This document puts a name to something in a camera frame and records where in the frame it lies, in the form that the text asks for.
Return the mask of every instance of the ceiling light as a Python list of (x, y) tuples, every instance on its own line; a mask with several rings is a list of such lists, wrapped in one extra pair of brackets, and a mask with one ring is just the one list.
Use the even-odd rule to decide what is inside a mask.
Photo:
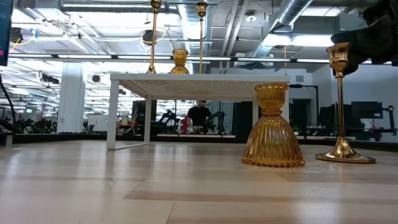
[(58, 55), (60, 58), (112, 59), (110, 55)]
[(240, 62), (290, 62), (288, 58), (238, 58)]
[(286, 35), (268, 34), (267, 37), (262, 41), (262, 44), (268, 46), (287, 46), (292, 44), (292, 41), (290, 40), (290, 37)]
[(333, 42), (331, 35), (297, 35), (292, 40), (292, 45), (303, 47), (330, 47)]
[(120, 7), (120, 8), (151, 8), (150, 5), (137, 5), (137, 4), (64, 4), (63, 7)]
[[(188, 56), (187, 60), (199, 60), (200, 57), (196, 56)], [(203, 60), (208, 60), (208, 61), (230, 61), (230, 57), (203, 57)]]
[(52, 58), (47, 54), (9, 54), (8, 56), (11, 58)]
[(245, 15), (247, 16), (247, 22), (254, 22), (257, 19), (257, 17), (254, 15), (254, 10), (247, 11)]
[[(118, 59), (149, 60), (150, 55), (119, 55)], [(171, 60), (171, 56), (155, 56), (155, 60)]]
[(297, 62), (302, 63), (329, 63), (328, 59), (297, 59)]

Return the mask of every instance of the brass candlestick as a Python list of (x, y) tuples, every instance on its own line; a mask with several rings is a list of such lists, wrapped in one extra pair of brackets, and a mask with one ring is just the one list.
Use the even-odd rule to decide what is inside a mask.
[(203, 60), (203, 18), (206, 16), (207, 3), (198, 2), (198, 16), (200, 17), (200, 61), (199, 61), (199, 73), (202, 74), (202, 60)]
[(157, 11), (162, 5), (162, 0), (151, 0), (150, 5), (154, 10), (154, 26), (152, 28), (152, 47), (150, 48), (150, 65), (147, 73), (156, 73), (154, 67), (154, 57), (155, 57), (155, 41), (156, 41), (156, 17)]
[(352, 163), (375, 163), (376, 159), (362, 156), (354, 151), (348, 144), (344, 134), (344, 103), (343, 103), (343, 71), (349, 65), (348, 52), (351, 43), (339, 43), (328, 47), (326, 51), (330, 58), (330, 67), (336, 72), (337, 91), (338, 91), (338, 132), (339, 137), (335, 147), (328, 153), (317, 154), (315, 158), (325, 161), (352, 162)]
[(263, 167), (305, 165), (293, 129), (280, 116), (288, 88), (285, 83), (264, 83), (254, 88), (262, 116), (250, 132), (243, 163)]

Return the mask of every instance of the amber glass candle holder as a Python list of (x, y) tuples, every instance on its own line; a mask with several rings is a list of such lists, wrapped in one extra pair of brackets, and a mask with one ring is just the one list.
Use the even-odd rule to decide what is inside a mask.
[(280, 116), (288, 88), (285, 83), (264, 83), (255, 87), (262, 116), (250, 133), (243, 163), (263, 167), (305, 165), (293, 129)]
[(170, 71), (170, 74), (189, 74), (187, 68), (185, 68), (185, 62), (187, 61), (188, 51), (184, 49), (173, 50), (173, 58), (175, 66)]

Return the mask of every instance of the white table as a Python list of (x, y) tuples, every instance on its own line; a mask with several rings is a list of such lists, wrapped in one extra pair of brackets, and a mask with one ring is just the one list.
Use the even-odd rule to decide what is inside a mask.
[[(171, 75), (171, 74), (111, 74), (108, 135), (106, 147), (125, 149), (148, 144), (150, 141), (150, 111), (152, 100), (224, 100), (252, 101), (253, 119), (258, 120), (258, 103), (254, 87), (264, 82), (290, 81), (279, 75)], [(116, 148), (116, 123), (119, 85), (146, 99), (144, 142)], [(282, 108), (282, 116), (289, 115), (289, 104)]]

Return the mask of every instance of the black cable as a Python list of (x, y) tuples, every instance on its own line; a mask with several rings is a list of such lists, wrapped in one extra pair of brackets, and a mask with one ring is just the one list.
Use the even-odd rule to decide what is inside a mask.
[(4, 94), (5, 94), (6, 98), (7, 98), (8, 103), (10, 104), (11, 113), (12, 113), (12, 123), (15, 124), (16, 119), (15, 119), (14, 105), (12, 105), (12, 101), (11, 101), (11, 99), (10, 99), (10, 96), (8, 95), (8, 93), (7, 93), (7, 91), (6, 91), (5, 87), (4, 87), (4, 85), (2, 84), (2, 77), (1, 77), (1, 74), (0, 74), (0, 85), (1, 85), (1, 89), (3, 90), (3, 92), (4, 92)]

